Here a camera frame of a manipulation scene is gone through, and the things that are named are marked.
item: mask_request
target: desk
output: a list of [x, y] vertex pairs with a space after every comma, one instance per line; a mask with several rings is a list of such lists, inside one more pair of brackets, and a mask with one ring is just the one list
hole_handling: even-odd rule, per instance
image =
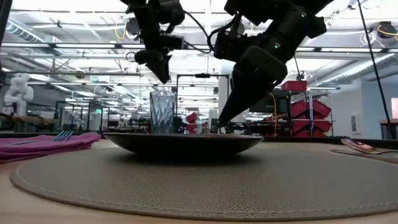
[[[269, 147], [275, 143], [261, 143], [261, 147]], [[330, 148], [344, 148], [344, 146], [322, 145], [319, 147], [328, 151]], [[96, 142], [93, 148], [116, 147], [108, 140]], [[128, 224], [227, 224], [226, 222], [204, 222], [193, 220], [178, 220], [171, 218], [155, 218], [138, 215], [127, 215], [122, 213], [104, 212], [89, 208], [75, 207], [50, 200], [42, 199], [25, 193], [15, 188], [10, 180], [9, 173], [25, 161], [13, 162], [0, 165], [0, 223], [2, 224], [46, 224], [46, 223], [128, 223]], [[272, 224], [370, 224], [370, 223], [397, 223], [398, 212], [368, 217], [321, 220], [311, 222], [273, 222]], [[243, 222], [231, 222], [232, 224], [243, 224]]]
[[[396, 133], [398, 133], [398, 119], [391, 119], [391, 125], [396, 129]], [[381, 126], [381, 137], [382, 139], [394, 139], [391, 135], [390, 128], [388, 127], [387, 120], [380, 121]]]

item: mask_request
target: dark bowl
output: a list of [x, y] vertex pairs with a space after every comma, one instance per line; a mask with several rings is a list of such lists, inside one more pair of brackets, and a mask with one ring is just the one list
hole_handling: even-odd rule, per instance
[[118, 146], [145, 156], [228, 156], [243, 152], [263, 138], [232, 134], [104, 133]]

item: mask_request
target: red storage bin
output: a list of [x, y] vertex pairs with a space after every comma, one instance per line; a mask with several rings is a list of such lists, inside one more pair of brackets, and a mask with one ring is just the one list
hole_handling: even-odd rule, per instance
[[187, 130], [189, 132], [195, 130], [197, 128], [197, 124], [187, 124]]
[[309, 131], [306, 131], [303, 129], [303, 130], [297, 132], [296, 134], [294, 134], [294, 137], [295, 138], [308, 138], [308, 137], [311, 137], [311, 134]]
[[304, 100], [300, 100], [292, 104], [292, 117], [296, 118], [307, 110]]
[[327, 105], [324, 105], [323, 103], [319, 102], [318, 100], [313, 100], [312, 101], [312, 110], [315, 113], [318, 113], [321, 115], [323, 118], [326, 118], [329, 116], [331, 109]]
[[197, 119], [198, 119], [198, 115], [195, 112], [193, 112], [191, 115], [187, 116], [188, 123], [195, 123]]
[[[295, 119], [308, 119], [305, 114], [302, 114], [301, 116], [295, 118]], [[300, 131], [301, 129], [304, 129], [306, 126], [310, 125], [310, 121], [294, 121], [293, 122], [293, 133], [296, 133]]]
[[282, 85], [283, 90], [306, 91], [307, 81], [287, 81]]
[[325, 134], [323, 134], [321, 131], [319, 131], [319, 130], [316, 130], [314, 133], [313, 133], [313, 136], [314, 137], [316, 137], [316, 138], [324, 138], [324, 137], [327, 137]]
[[330, 130], [330, 128], [332, 126], [331, 122], [329, 122], [329, 121], [317, 121], [319, 119], [323, 119], [323, 117], [318, 115], [318, 114], [315, 114], [313, 118], [315, 120], [313, 122], [313, 125], [315, 127], [317, 127], [318, 129], [320, 129], [323, 132], [328, 132]]

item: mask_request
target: yellow cable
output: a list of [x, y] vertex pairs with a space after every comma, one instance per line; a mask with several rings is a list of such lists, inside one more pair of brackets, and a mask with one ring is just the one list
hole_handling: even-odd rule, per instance
[[117, 23], [114, 24], [114, 33], [116, 34], [117, 38], [119, 38], [120, 40], [123, 40], [123, 38], [126, 36], [126, 24], [124, 26], [123, 36], [122, 37], [120, 37], [119, 34], [118, 34], [118, 24]]
[[274, 137], [276, 137], [276, 126], [278, 125], [278, 115], [276, 113], [276, 100], [275, 97], [272, 93], [269, 93], [272, 96], [272, 99], [274, 99], [274, 109], [275, 109], [275, 131], [274, 131]]
[[387, 34], [387, 35], [398, 35], [398, 33], [397, 33], [397, 34], [392, 34], [392, 33], [384, 32], [383, 30], [380, 30], [380, 27], [382, 27], [382, 25], [379, 25], [379, 27], [377, 28], [377, 30], [378, 30], [380, 33], [382, 33], [382, 34]]

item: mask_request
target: fork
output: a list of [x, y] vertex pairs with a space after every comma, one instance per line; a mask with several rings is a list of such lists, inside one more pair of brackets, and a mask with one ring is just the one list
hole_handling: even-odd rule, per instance
[[361, 143], [359, 141], [354, 141], [352, 139], [342, 139], [341, 142], [344, 145], [346, 145], [354, 150], [357, 150], [358, 152], [362, 152], [365, 154], [381, 155], [381, 154], [389, 153], [389, 152], [395, 152], [395, 153], [398, 152], [398, 150], [378, 149], [378, 148], [372, 147], [370, 145], [367, 145], [365, 143]]
[[[62, 141], [67, 141], [70, 139], [70, 136], [73, 134], [73, 131], [61, 131], [57, 136], [54, 138], [53, 142], [62, 142]], [[39, 142], [39, 141], [26, 141], [26, 142], [19, 142], [19, 143], [14, 143], [14, 144], [9, 144], [7, 146], [18, 146], [18, 145], [23, 145], [23, 144], [29, 144], [33, 142]]]

